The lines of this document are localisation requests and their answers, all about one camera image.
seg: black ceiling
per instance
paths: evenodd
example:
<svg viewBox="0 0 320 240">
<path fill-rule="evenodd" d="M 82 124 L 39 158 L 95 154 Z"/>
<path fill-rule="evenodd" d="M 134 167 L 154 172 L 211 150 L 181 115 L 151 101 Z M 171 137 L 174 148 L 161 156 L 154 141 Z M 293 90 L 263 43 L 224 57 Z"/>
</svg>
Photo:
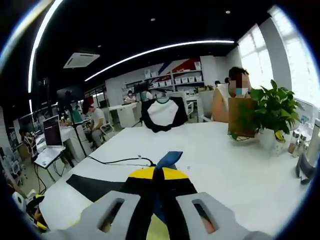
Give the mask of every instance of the black ceiling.
<svg viewBox="0 0 320 240">
<path fill-rule="evenodd" d="M 36 53 L 34 79 L 49 77 L 52 97 L 57 89 L 68 85 L 89 89 L 110 77 L 157 63 L 201 55 L 225 56 L 235 45 L 169 48 L 122 63 L 84 83 L 107 66 L 157 47 L 198 40 L 237 41 L 255 23 L 266 19 L 267 10 L 273 5 L 272 0 L 254 5 L 251 1 L 233 0 L 105 2 L 64 0 L 49 22 Z M 7 64 L 2 75 L 2 89 L 6 93 L 14 91 L 21 96 L 27 93 L 31 49 L 43 17 L 27 30 Z M 74 52 L 97 53 L 100 57 L 87 67 L 64 69 Z"/>
</svg>

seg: white storage box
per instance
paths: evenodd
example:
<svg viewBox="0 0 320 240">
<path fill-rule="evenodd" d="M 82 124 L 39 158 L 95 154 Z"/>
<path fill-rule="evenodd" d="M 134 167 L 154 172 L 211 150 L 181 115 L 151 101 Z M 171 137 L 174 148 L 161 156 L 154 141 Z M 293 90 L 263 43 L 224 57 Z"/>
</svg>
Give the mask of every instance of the white storage box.
<svg viewBox="0 0 320 240">
<path fill-rule="evenodd" d="M 151 77 L 155 78 L 156 76 L 158 76 L 158 73 L 156 71 L 151 72 Z"/>
<path fill-rule="evenodd" d="M 175 78 L 174 81 L 175 84 L 181 84 L 181 78 Z"/>
<path fill-rule="evenodd" d="M 187 83 L 188 83 L 188 78 L 187 78 L 187 77 L 182 77 L 182 78 L 181 78 L 181 82 L 182 82 L 183 84 L 187 84 Z"/>
<path fill-rule="evenodd" d="M 152 88 L 157 88 L 159 87 L 159 83 L 158 82 L 153 82 L 152 83 Z"/>
<path fill-rule="evenodd" d="M 194 66 L 195 66 L 195 70 L 201 70 L 201 62 L 195 61 Z"/>
<path fill-rule="evenodd" d="M 195 77 L 196 82 L 202 82 L 202 76 L 196 76 Z"/>
<path fill-rule="evenodd" d="M 144 77 L 146 79 L 151 78 L 150 69 L 145 69 L 144 70 Z"/>
<path fill-rule="evenodd" d="M 189 83 L 194 83 L 195 82 L 195 77 L 194 76 L 189 76 L 188 80 L 189 80 Z"/>
<path fill-rule="evenodd" d="M 159 82 L 159 86 L 160 87 L 165 87 L 166 86 L 166 82 L 165 81 L 160 81 Z"/>
</svg>

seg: laptop screen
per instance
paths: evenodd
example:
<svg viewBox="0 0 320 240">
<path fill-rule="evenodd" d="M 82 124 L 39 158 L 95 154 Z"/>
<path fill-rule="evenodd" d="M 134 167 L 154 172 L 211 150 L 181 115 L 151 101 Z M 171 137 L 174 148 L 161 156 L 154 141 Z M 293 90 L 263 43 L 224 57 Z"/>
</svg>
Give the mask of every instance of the laptop screen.
<svg viewBox="0 0 320 240">
<path fill-rule="evenodd" d="M 44 137 L 47 146 L 62 146 L 59 127 L 59 116 L 53 116 L 43 121 Z"/>
</svg>

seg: gray plastic part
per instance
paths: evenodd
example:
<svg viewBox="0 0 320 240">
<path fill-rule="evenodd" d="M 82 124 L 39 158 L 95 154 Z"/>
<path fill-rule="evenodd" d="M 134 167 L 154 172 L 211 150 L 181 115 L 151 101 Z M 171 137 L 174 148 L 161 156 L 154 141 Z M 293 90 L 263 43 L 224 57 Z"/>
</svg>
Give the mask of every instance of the gray plastic part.
<svg viewBox="0 0 320 240">
<path fill-rule="evenodd" d="M 236 222 L 235 213 L 206 192 L 176 197 L 188 228 L 190 240 L 270 240 L 263 232 L 250 232 Z M 199 204 L 210 219 L 215 232 L 207 233 L 194 206 Z"/>
<path fill-rule="evenodd" d="M 110 191 L 84 209 L 78 223 L 64 230 L 44 233 L 42 237 L 47 240 L 125 240 L 131 217 L 139 200 L 139 195 Z M 122 203 L 122 205 L 110 231 L 103 232 L 99 228 L 116 203 Z"/>
</svg>

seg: black and white fabric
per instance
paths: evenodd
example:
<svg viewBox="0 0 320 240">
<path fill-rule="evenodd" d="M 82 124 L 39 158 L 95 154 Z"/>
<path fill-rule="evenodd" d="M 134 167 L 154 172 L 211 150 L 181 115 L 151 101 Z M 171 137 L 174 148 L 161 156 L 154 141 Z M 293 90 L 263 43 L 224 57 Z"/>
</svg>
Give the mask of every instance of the black and white fabric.
<svg viewBox="0 0 320 240">
<path fill-rule="evenodd" d="M 168 101 L 163 103 L 156 101 L 156 99 L 142 102 L 141 116 L 145 126 L 154 133 L 169 131 L 188 120 L 181 97 L 170 97 Z"/>
</svg>

